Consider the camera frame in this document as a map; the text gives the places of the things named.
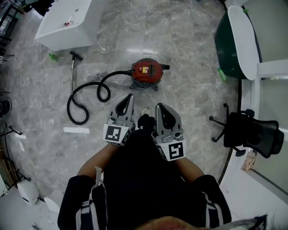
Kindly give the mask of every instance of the black t-shirt sleeve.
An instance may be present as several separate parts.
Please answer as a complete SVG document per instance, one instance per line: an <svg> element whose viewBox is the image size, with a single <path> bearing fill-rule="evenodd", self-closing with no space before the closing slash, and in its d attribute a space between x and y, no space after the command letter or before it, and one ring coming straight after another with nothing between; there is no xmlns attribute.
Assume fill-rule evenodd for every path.
<svg viewBox="0 0 288 230"><path fill-rule="evenodd" d="M94 185L95 181L88 176L76 176L69 180L58 216L60 230L76 229L76 212L81 208L82 202L89 199Z"/></svg>
<svg viewBox="0 0 288 230"><path fill-rule="evenodd" d="M217 181L213 176L204 175L198 177L190 184L190 187L192 190L198 190L199 192L206 193L210 201L217 203L220 206L224 224L231 222L232 218L229 206L219 188Z"/></svg>

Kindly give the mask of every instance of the red vacuum cleaner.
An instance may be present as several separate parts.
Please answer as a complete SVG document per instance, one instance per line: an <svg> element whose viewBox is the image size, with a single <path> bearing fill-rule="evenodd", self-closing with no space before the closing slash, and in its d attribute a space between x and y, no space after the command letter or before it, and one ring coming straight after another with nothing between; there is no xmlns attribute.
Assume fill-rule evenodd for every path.
<svg viewBox="0 0 288 230"><path fill-rule="evenodd" d="M88 121L88 118L89 118L88 110L83 105L80 105L79 103L77 103L75 101L75 98L74 98L75 94L80 89L82 89L82 88L84 88L86 86L90 86L90 85L98 85L97 98L101 102L107 102L107 101L109 101L109 99L111 97L111 91L110 91L109 87L104 84L104 81L107 78L109 78L109 77L121 74L121 75L132 76L133 84L130 86L130 89L134 89L134 88L153 88L155 91L157 91L158 90L157 84L161 81L161 78L163 76L163 70L169 70L170 69L169 65L160 64L156 60L151 59L151 58L143 58L143 59L137 61L136 63L133 63L131 70L112 72L110 74L107 74L105 77L103 77L100 82L88 82L86 84L83 84L83 85L79 86L75 90L73 90L73 75L74 75L74 68L75 68L74 61L75 61L75 58L78 59L79 61L82 61L83 58L81 58L78 54L76 54L73 51L71 51L70 54L72 55L71 95L70 95L70 97L68 99L68 102L67 102L67 114L68 114L69 119L74 124L77 124L77 125L85 124ZM107 95L107 97L105 99L101 98L101 96L100 96L101 87L104 87L106 89L107 93L108 93L108 95ZM86 117L85 117L84 121L78 122L78 121L75 121L72 118L71 113L70 113L70 102L71 101L78 108L84 110L84 112L86 114Z"/></svg>

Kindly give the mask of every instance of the black office chair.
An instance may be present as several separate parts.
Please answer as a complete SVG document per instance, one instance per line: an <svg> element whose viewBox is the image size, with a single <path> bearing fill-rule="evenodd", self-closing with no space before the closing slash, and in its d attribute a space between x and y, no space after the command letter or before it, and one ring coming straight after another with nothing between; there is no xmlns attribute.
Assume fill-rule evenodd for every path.
<svg viewBox="0 0 288 230"><path fill-rule="evenodd" d="M255 149L263 157L269 158L271 154L280 152L284 134L279 130L277 121L260 121L253 118L254 111L246 110L240 113L230 113L229 107L225 103L226 123L214 120L212 116L209 120L224 126L221 134L213 142L219 141L224 135L224 146L232 147L236 150L236 156L243 156L245 150L239 150L238 146L250 147Z"/></svg>

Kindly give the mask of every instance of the warning sticker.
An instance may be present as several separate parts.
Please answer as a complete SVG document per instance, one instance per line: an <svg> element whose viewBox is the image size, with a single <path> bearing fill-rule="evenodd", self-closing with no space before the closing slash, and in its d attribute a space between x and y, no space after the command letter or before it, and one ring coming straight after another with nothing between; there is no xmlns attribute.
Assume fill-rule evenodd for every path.
<svg viewBox="0 0 288 230"><path fill-rule="evenodd" d="M148 73L149 67L143 67L142 73Z"/></svg>

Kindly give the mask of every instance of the vacuum hose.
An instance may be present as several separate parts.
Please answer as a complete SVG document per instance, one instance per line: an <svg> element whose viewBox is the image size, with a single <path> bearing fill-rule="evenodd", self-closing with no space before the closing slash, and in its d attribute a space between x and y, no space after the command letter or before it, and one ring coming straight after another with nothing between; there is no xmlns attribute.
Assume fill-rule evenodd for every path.
<svg viewBox="0 0 288 230"><path fill-rule="evenodd" d="M129 75L129 76L132 76L132 72L131 70L129 71L115 71L115 72L112 72L110 74L107 74L105 77L102 78L102 80L100 82L89 82L89 83L86 83L86 84L83 84L81 86L79 86L78 88L76 88L74 91L73 91L73 94L70 95L69 99L68 99L68 102L67 102L67 114L68 114L68 117L69 119L74 123L74 124L77 124L77 125L83 125L85 124L87 121L88 121L88 118L89 118L89 113L88 113L88 110L83 106L83 105L80 105L78 104L75 99L74 99L74 95L75 93L77 93L80 89L86 87L86 86L90 86L90 85L97 85L98 88L97 88L97 98L99 99L99 101L101 102L107 102L109 101L110 97L111 97L111 91L109 89L109 87L107 85L104 84L104 81L109 78L109 77L112 77L114 75L118 75L118 74L124 74L124 75ZM105 99L102 99L101 96L100 96L100 89L101 87L104 87L108 93L107 97ZM75 121L72 116L71 116L71 113L70 113L70 102L74 103L74 105L76 105L78 108L80 109L83 109L85 114L86 114L86 118L84 121L81 121L81 122L78 122L78 121Z"/></svg>

